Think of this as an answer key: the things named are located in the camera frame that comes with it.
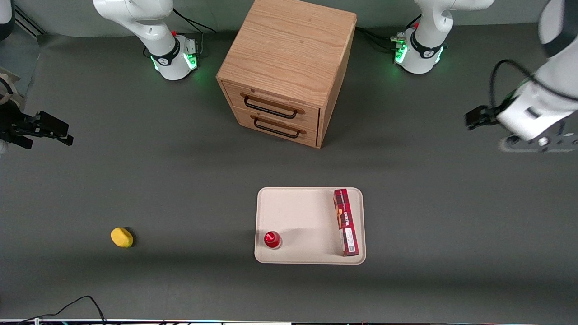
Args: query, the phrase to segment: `wood grain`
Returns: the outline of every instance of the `wood grain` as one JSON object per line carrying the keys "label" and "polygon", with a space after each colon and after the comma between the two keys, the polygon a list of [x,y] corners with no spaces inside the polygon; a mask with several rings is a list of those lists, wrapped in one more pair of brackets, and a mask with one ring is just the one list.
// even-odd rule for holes
{"label": "wood grain", "polygon": [[255,0],[217,75],[323,107],[356,20],[297,0]]}
{"label": "wood grain", "polygon": [[[316,130],[309,130],[307,128],[304,127],[294,127],[293,125],[288,125],[285,123],[281,123],[278,121],[274,121],[272,119],[268,119],[266,117],[259,117],[256,114],[254,114],[253,112],[250,112],[246,109],[242,109],[242,108],[235,108],[235,117],[237,118],[237,122],[239,122],[240,125],[259,131],[259,132],[264,132],[266,134],[271,134],[274,135],[276,137],[279,137],[281,139],[285,139],[285,140],[291,140],[294,142],[298,142],[301,143],[303,145],[306,146],[310,146],[310,147],[317,147],[317,131]],[[286,136],[282,136],[279,134],[275,134],[273,132],[268,132],[262,129],[259,129],[257,127],[255,127],[255,118],[258,119],[258,123],[259,125],[262,125],[264,127],[268,127],[268,128],[272,128],[274,130],[277,131],[281,131],[290,135],[294,135],[297,133],[297,131],[299,131],[299,136],[295,139],[291,139],[288,138]]]}
{"label": "wood grain", "polygon": [[[234,107],[246,109],[259,116],[277,120],[289,125],[294,125],[297,127],[302,125],[311,130],[317,130],[319,121],[319,109],[311,108],[305,105],[297,105],[296,103],[288,104],[286,101],[280,101],[274,97],[260,94],[259,92],[255,92],[248,87],[239,87],[227,82],[224,82],[223,86],[227,92],[227,97],[231,101],[231,105]],[[297,114],[293,119],[287,119],[247,107],[244,103],[245,96],[248,97],[249,100],[247,102],[249,104],[257,105],[285,115],[291,115],[294,111],[297,111]]]}
{"label": "wood grain", "polygon": [[[307,129],[306,136],[289,140],[321,147],[356,22],[354,13],[299,0],[255,0],[217,73],[238,122],[256,129],[252,114],[281,123],[276,127]],[[287,119],[248,108],[245,96],[250,104],[297,115]]]}
{"label": "wood grain", "polygon": [[347,46],[343,49],[341,65],[337,70],[335,82],[331,88],[331,92],[327,96],[325,110],[319,114],[319,131],[317,134],[317,143],[319,146],[323,143],[325,138],[325,133],[327,133],[327,127],[329,127],[329,120],[333,114],[333,109],[337,103],[337,97],[339,96],[339,91],[341,90],[341,85],[343,84],[343,79],[345,78],[345,72],[347,71],[347,62],[349,58],[349,53],[351,51],[351,44],[353,43],[353,34],[355,33],[355,25],[351,26],[351,32],[349,35],[349,40],[347,41]]}

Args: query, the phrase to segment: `black cable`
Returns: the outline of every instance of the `black cable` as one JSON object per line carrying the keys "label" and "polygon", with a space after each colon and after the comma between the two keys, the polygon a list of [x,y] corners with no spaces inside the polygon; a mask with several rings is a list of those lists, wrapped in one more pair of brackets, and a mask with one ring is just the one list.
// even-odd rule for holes
{"label": "black cable", "polygon": [[6,92],[10,95],[14,94],[14,91],[12,91],[12,88],[10,88],[10,85],[8,84],[8,82],[6,82],[4,79],[0,78],[0,83],[2,83],[4,85],[4,87],[6,88]]}
{"label": "black cable", "polygon": [[374,32],[368,31],[368,30],[365,29],[365,28],[356,27],[356,29],[357,29],[358,31],[364,33],[364,34],[367,34],[367,35],[369,35],[369,36],[373,36],[373,37],[375,37],[375,38],[377,38],[377,39],[390,40],[390,38],[387,37],[387,36],[378,35],[378,34],[376,34],[376,33],[374,33]]}
{"label": "black cable", "polygon": [[189,25],[193,26],[199,33],[203,34],[203,31],[201,31],[196,25],[194,25],[193,23],[191,23],[186,19],[184,21],[186,21]]}
{"label": "black cable", "polygon": [[560,96],[562,98],[571,100],[571,101],[577,101],[578,102],[578,97],[572,96],[572,95],[568,95],[568,94],[564,94],[561,93],[553,88],[551,88],[550,86],[544,84],[543,82],[541,82],[540,80],[536,79],[536,77],[534,77],[533,74],[530,73],[530,71],[528,71],[526,68],[524,68],[521,64],[519,64],[516,61],[513,60],[502,60],[498,63],[496,63],[496,65],[494,66],[494,69],[492,70],[492,74],[490,75],[490,104],[492,105],[491,107],[496,107],[496,96],[495,96],[495,84],[496,84],[496,76],[498,74],[498,69],[499,67],[501,67],[503,64],[509,64],[511,66],[513,66],[514,68],[516,68],[518,71],[520,71],[526,78],[530,79],[532,82],[534,82],[535,84],[537,84],[538,86],[544,88],[546,91],[556,95],[556,96]]}
{"label": "black cable", "polygon": [[104,323],[106,322],[106,321],[105,321],[105,317],[104,317],[104,315],[102,314],[102,310],[101,310],[101,308],[98,306],[97,302],[96,302],[91,296],[82,296],[82,297],[74,300],[73,302],[69,303],[68,305],[62,307],[62,309],[60,309],[57,313],[47,313],[47,314],[44,314],[44,315],[34,316],[34,317],[29,318],[29,319],[25,319],[25,320],[23,320],[23,321],[21,321],[21,322],[18,322],[17,325],[20,325],[20,324],[23,324],[23,323],[26,323],[26,322],[30,322],[31,320],[34,320],[35,318],[45,318],[45,317],[56,316],[56,315],[58,315],[59,313],[61,313],[64,309],[67,309],[68,306],[74,304],[75,302],[77,302],[78,300],[81,300],[82,298],[89,298],[89,299],[92,301],[92,303],[94,304],[94,306],[95,306],[95,307],[97,308],[97,310],[98,310],[98,315],[101,317],[102,323],[104,324]]}
{"label": "black cable", "polygon": [[212,32],[214,32],[214,33],[217,32],[216,30],[214,30],[214,29],[212,29],[212,28],[210,28],[210,27],[208,27],[208,26],[205,26],[205,25],[203,25],[203,24],[201,24],[201,23],[198,23],[198,22],[196,22],[196,21],[194,21],[194,20],[192,20],[192,19],[189,19],[189,18],[183,16],[183,15],[182,15],[180,12],[178,12],[176,9],[173,9],[173,11],[174,11],[179,17],[181,17],[182,19],[185,19],[185,20],[188,21],[189,23],[194,23],[194,24],[197,24],[197,25],[199,25],[199,26],[201,26],[201,27],[205,27],[206,29],[208,29],[208,30],[210,30],[210,31],[212,31]]}
{"label": "black cable", "polygon": [[368,41],[372,42],[373,44],[381,47],[384,50],[387,50],[388,53],[392,53],[392,51],[394,50],[393,48],[387,47],[385,45],[380,44],[378,41],[374,40],[373,38],[371,38],[371,36],[369,34],[365,33],[365,30],[363,28],[359,28],[357,29],[360,33],[362,33],[365,38],[367,38]]}
{"label": "black cable", "polygon": [[407,24],[407,26],[405,28],[410,28],[413,25],[413,23],[415,23],[420,17],[421,17],[421,14],[419,16],[417,16],[414,20],[412,20],[411,23]]}

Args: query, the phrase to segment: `gray tabletop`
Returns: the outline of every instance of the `gray tabletop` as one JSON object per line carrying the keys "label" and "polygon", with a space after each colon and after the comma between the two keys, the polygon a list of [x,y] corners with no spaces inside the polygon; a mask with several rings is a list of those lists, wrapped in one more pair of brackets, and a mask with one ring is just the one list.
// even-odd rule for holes
{"label": "gray tabletop", "polygon": [[[0,317],[91,294],[108,318],[578,323],[576,153],[501,153],[504,129],[462,117],[487,103],[497,61],[545,62],[535,25],[456,27],[425,76],[356,34],[321,150],[237,124],[214,78],[233,38],[207,35],[177,82],[136,38],[40,39],[26,110],[75,142],[0,160]],[[522,79],[507,69],[499,96]],[[265,186],[358,187],[366,261],[257,262]],[[112,244],[121,226],[135,248]]]}

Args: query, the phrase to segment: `green led light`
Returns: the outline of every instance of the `green led light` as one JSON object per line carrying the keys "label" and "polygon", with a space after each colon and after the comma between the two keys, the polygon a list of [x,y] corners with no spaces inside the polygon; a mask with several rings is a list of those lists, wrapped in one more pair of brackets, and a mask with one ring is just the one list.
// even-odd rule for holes
{"label": "green led light", "polygon": [[438,62],[439,62],[439,59],[442,57],[442,52],[443,52],[443,46],[442,46],[442,48],[441,48],[441,49],[439,49],[438,58],[437,58],[437,59],[435,59],[435,62],[436,62],[436,63],[438,63]]}
{"label": "green led light", "polygon": [[403,45],[401,49],[398,50],[398,53],[395,55],[395,61],[397,63],[402,63],[406,53],[407,53],[407,45]]}
{"label": "green led light", "polygon": [[153,62],[153,64],[154,64],[154,69],[155,69],[156,71],[158,71],[157,63],[154,61],[153,56],[150,56],[150,60],[151,60],[151,61]]}
{"label": "green led light", "polygon": [[197,56],[194,54],[183,53],[184,59],[187,61],[188,67],[193,70],[197,67]]}

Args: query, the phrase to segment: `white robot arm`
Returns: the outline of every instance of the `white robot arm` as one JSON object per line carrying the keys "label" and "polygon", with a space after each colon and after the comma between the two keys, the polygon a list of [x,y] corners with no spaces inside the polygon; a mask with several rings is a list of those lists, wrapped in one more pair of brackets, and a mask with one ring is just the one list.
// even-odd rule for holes
{"label": "white robot arm", "polygon": [[197,67],[194,40],[171,33],[161,20],[173,10],[172,0],[92,0],[98,13],[133,32],[146,46],[161,75],[168,80],[186,77]]}
{"label": "white robot arm", "polygon": [[414,0],[421,9],[421,20],[417,28],[409,26],[391,40],[398,42],[399,51],[395,63],[408,72],[429,72],[443,51],[443,42],[454,26],[449,10],[482,10],[495,0]]}
{"label": "white robot arm", "polygon": [[562,128],[553,136],[544,132],[578,110],[578,0],[550,0],[540,16],[539,36],[548,62],[530,75],[513,61],[501,61],[499,64],[510,63],[523,71],[528,79],[501,105],[496,106],[492,99],[492,107],[479,106],[466,114],[470,130],[502,124],[514,133],[511,139],[540,142],[542,147],[554,141],[559,145],[575,141],[568,141],[575,134],[562,134]]}

